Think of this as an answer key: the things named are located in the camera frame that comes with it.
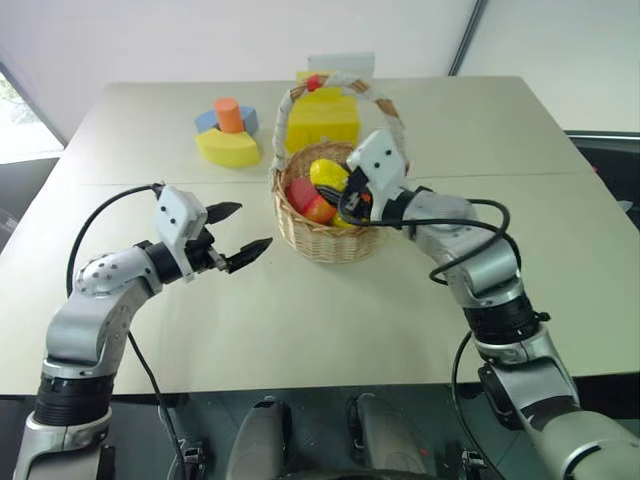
wicker basket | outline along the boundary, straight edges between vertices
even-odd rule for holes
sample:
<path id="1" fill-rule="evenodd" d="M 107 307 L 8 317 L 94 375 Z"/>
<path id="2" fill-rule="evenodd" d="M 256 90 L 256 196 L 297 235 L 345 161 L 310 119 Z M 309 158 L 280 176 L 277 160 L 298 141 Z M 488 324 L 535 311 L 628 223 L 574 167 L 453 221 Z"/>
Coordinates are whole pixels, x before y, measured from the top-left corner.
<path id="1" fill-rule="evenodd" d="M 374 101 L 384 113 L 394 140 L 403 151 L 402 123 L 391 100 L 375 92 L 367 83 L 351 75 L 317 75 L 307 83 L 289 90 L 280 104 L 273 136 L 275 158 L 271 168 L 276 216 L 285 240 L 302 255 L 317 262 L 348 263 L 371 255 L 383 241 L 380 228 L 338 228 L 321 225 L 299 214 L 289 203 L 285 190 L 296 177 L 309 177 L 309 166 L 318 158 L 327 158 L 346 166 L 353 146 L 348 142 L 326 141 L 309 145 L 288 158 L 285 153 L 287 121 L 295 101 L 320 86 L 341 86 L 347 93 Z"/>

table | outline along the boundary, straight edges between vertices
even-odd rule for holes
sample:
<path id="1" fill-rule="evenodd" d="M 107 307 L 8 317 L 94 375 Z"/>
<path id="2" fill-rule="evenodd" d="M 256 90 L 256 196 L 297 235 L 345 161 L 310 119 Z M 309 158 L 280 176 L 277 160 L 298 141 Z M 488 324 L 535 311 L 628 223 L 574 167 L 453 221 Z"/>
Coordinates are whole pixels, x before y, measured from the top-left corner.
<path id="1" fill-rule="evenodd" d="M 475 163 L 468 157 L 452 156 L 451 162 L 437 164 L 438 174 L 431 178 L 422 176 L 428 172 L 422 162 L 440 158 L 448 146 L 447 142 L 436 143 L 437 148 L 424 144 L 421 158 L 425 160 L 415 161 L 412 186 L 426 184 L 438 191 L 494 198 L 508 205 L 513 217 L 510 232 L 524 257 L 527 292 L 536 309 L 551 313 L 549 328 L 569 371 L 595 375 L 637 370 L 637 231 L 521 81 L 457 80 L 403 80 L 398 84 L 405 83 L 414 94 L 421 89 L 439 91 L 432 92 L 433 98 L 440 102 L 450 98 L 460 111 L 463 106 L 455 99 L 468 97 L 469 90 L 483 85 L 484 90 L 495 89 L 493 102 L 500 104 L 497 111 L 507 112 L 511 105 L 505 116 L 514 120 L 503 125 L 503 135 L 493 137 L 491 147 L 478 146 L 484 153 Z M 253 98 L 263 92 L 266 105 L 277 103 L 275 96 L 281 96 L 284 84 L 237 88 L 253 92 Z M 505 97 L 509 105 L 499 102 L 501 89 L 512 92 Z M 194 192 L 205 204 L 233 200 L 245 205 L 212 228 L 219 251 L 231 254 L 253 239 L 275 239 L 263 257 L 246 269 L 231 276 L 207 272 L 190 284 L 170 285 L 138 313 L 132 330 L 163 390 L 448 382 L 467 324 L 446 288 L 428 280 L 434 267 L 429 258 L 396 232 L 388 232 L 376 255 L 355 264 L 321 265 L 302 258 L 277 230 L 264 178 L 267 162 L 247 170 L 225 170 L 199 162 L 191 156 L 190 138 L 171 135 L 165 123 L 171 117 L 160 115 L 167 107 L 150 101 L 160 98 L 158 92 L 173 92 L 195 105 L 194 97 L 203 92 L 215 97 L 228 90 L 233 89 L 226 84 L 183 84 L 117 85 L 106 91 L 0 256 L 0 359 L 12 366 L 0 369 L 0 394 L 33 394 L 37 389 L 46 327 L 64 302 L 68 250 L 86 216 L 125 186 L 156 178 Z M 401 98 L 399 93 L 393 93 L 394 100 Z M 125 122 L 125 117 L 138 111 L 131 107 L 136 98 L 138 109 L 146 105 L 162 119 L 147 125 L 147 132 L 159 131 L 167 143 L 163 153 L 154 150 L 144 135 L 135 136 L 140 138 L 137 163 L 123 156 L 125 146 L 136 145 L 134 136 L 126 134 L 129 124 Z M 167 102 L 176 104 L 175 100 Z M 405 118 L 412 115 L 398 108 Z M 477 102 L 470 110 L 480 115 L 482 109 Z M 118 126 L 116 119 L 125 125 Z M 437 121 L 435 116 L 427 117 L 422 124 L 436 125 Z M 524 123 L 534 131 L 515 128 Z M 105 131 L 108 124 L 111 130 Z M 144 130 L 135 125 L 133 122 L 131 128 Z M 511 135 L 522 141 L 535 139 L 544 148 L 530 156 Z M 452 148 L 460 152 L 471 147 Z M 488 156 L 489 150 L 500 155 Z M 465 165 L 472 173 L 461 173 Z M 150 194 L 110 207 L 89 231 L 79 260 L 143 239 L 157 239 L 151 222 L 153 208 Z M 481 215 L 498 220 L 490 210 Z M 320 304 L 322 309 L 313 308 Z M 475 353 L 467 353 L 461 380 L 475 381 L 479 364 Z M 142 368 L 127 348 L 115 393 L 150 391 Z"/>

orange cylinder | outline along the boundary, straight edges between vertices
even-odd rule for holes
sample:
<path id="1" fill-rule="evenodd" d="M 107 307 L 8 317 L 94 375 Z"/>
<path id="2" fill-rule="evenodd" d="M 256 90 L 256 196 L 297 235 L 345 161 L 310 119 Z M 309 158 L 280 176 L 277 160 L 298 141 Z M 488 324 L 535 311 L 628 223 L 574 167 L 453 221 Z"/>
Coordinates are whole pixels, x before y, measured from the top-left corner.
<path id="1" fill-rule="evenodd" d="M 219 98 L 213 104 L 218 117 L 218 127 L 224 133 L 244 132 L 240 106 L 233 98 Z"/>

yellow arch block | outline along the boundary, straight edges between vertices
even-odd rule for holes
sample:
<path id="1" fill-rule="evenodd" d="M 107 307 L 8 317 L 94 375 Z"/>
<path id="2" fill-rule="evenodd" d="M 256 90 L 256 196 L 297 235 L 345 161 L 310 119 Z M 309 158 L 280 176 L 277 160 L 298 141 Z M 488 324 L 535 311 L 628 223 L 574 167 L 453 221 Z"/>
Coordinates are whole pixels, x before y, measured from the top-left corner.
<path id="1" fill-rule="evenodd" d="M 196 144 L 204 158 L 223 167 L 260 163 L 258 144 L 247 132 L 224 133 L 213 128 L 196 135 Z"/>

yellow block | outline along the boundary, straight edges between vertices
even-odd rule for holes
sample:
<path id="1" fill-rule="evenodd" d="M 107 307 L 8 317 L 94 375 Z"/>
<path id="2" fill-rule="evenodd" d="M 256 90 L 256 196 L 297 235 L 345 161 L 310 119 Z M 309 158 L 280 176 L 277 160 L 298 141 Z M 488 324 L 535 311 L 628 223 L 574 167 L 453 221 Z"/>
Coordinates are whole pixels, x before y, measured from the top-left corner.
<path id="1" fill-rule="evenodd" d="M 196 144 L 204 158 L 223 167 L 260 163 L 258 145 L 247 132 L 223 133 L 213 128 L 196 135 Z"/>
<path id="2" fill-rule="evenodd" d="M 298 72 L 297 80 L 329 72 Z M 299 99 L 289 115 L 285 146 L 290 153 L 323 140 L 356 144 L 360 130 L 357 102 L 340 87 L 319 88 Z"/>

